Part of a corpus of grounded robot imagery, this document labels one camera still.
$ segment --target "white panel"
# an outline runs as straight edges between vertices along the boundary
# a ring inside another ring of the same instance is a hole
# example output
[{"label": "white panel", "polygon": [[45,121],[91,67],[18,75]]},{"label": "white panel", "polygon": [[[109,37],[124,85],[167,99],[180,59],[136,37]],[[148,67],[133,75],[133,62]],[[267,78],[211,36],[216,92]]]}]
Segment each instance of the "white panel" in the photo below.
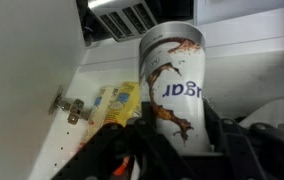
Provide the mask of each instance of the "white panel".
[{"label": "white panel", "polygon": [[204,94],[224,117],[284,98],[284,51],[207,59]]},{"label": "white panel", "polygon": [[0,179],[25,180],[84,43],[71,0],[0,0]]},{"label": "white panel", "polygon": [[209,47],[206,48],[206,57],[211,59],[277,51],[284,51],[284,37]]},{"label": "white panel", "polygon": [[197,0],[198,25],[284,7],[284,0]]},{"label": "white panel", "polygon": [[257,41],[284,36],[284,8],[197,26],[206,47]]},{"label": "white panel", "polygon": [[[84,101],[85,108],[91,108],[103,85],[120,86],[123,81],[138,81],[137,67],[137,59],[80,66],[66,98],[80,98]],[[73,126],[67,123],[67,116],[65,112],[58,112],[30,180],[50,179],[76,152],[87,122],[79,120],[78,124]]]},{"label": "white panel", "polygon": [[[284,50],[284,8],[197,26],[205,36],[207,57]],[[139,57],[140,39],[95,42],[82,65]]]}]

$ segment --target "cabinet door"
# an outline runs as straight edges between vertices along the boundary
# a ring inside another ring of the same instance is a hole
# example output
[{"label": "cabinet door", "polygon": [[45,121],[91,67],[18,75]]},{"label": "cabinet door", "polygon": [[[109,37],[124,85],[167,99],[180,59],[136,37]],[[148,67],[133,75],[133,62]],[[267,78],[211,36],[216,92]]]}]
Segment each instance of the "cabinet door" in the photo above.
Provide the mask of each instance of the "cabinet door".
[{"label": "cabinet door", "polygon": [[28,178],[84,42],[73,0],[0,0],[0,179]]}]

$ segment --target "yellow package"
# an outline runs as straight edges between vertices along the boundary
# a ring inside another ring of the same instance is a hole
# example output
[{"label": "yellow package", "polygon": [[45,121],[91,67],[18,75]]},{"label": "yellow package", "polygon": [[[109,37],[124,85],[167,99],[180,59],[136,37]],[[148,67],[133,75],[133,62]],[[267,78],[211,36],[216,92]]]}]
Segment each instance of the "yellow package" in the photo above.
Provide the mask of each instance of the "yellow package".
[{"label": "yellow package", "polygon": [[123,127],[134,114],[140,102],[140,88],[137,82],[124,82],[118,90],[116,100],[108,107],[103,124],[118,123]]},{"label": "yellow package", "polygon": [[91,110],[91,114],[88,119],[88,129],[81,140],[80,149],[103,125],[108,106],[112,100],[115,100],[117,91],[118,89],[113,86],[103,86],[100,89]]}]

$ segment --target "metal hinge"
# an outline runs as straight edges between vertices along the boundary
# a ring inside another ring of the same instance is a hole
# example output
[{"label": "metal hinge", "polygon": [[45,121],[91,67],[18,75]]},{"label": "metal hinge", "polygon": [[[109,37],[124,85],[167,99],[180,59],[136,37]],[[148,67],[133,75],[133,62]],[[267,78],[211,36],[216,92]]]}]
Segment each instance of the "metal hinge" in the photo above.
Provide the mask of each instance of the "metal hinge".
[{"label": "metal hinge", "polygon": [[88,120],[90,113],[83,110],[84,102],[80,99],[75,99],[73,103],[69,103],[62,99],[62,92],[63,87],[60,85],[54,96],[48,114],[53,114],[54,111],[60,107],[63,111],[69,112],[68,122],[70,124],[76,124],[79,119]]}]

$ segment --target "vent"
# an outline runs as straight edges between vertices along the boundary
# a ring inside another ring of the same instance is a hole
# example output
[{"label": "vent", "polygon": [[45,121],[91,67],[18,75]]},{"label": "vent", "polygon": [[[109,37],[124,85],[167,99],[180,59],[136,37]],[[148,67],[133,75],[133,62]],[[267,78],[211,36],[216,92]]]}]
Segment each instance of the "vent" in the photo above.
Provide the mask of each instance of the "vent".
[{"label": "vent", "polygon": [[128,26],[123,22],[121,17],[116,12],[112,12],[109,14],[109,16],[112,18],[112,20],[117,23],[117,25],[121,28],[121,30],[124,32],[126,36],[134,36],[132,31],[128,28]]},{"label": "vent", "polygon": [[111,21],[111,19],[107,15],[100,16],[102,21],[109,27],[109,29],[113,32],[115,36],[119,39],[125,38],[124,34],[116,27],[116,25]]},{"label": "vent", "polygon": [[144,25],[148,29],[151,29],[153,26],[155,26],[148,12],[144,8],[143,4],[137,4],[137,5],[134,5],[133,7],[135,11],[138,13],[138,15],[140,16],[140,18],[142,19]]},{"label": "vent", "polygon": [[144,34],[146,32],[146,29],[130,7],[123,9],[123,12],[140,34]]}]

